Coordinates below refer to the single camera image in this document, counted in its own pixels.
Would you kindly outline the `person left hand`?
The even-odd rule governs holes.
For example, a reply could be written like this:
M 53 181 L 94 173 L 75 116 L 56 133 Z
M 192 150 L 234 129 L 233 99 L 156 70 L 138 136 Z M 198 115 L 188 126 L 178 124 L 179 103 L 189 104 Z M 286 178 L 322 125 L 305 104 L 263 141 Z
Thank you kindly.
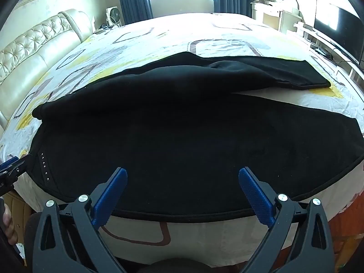
M 3 231 L 8 238 L 9 244 L 16 245 L 18 242 L 18 234 L 15 230 L 15 224 L 10 209 L 6 204 L 4 204 L 3 225 Z

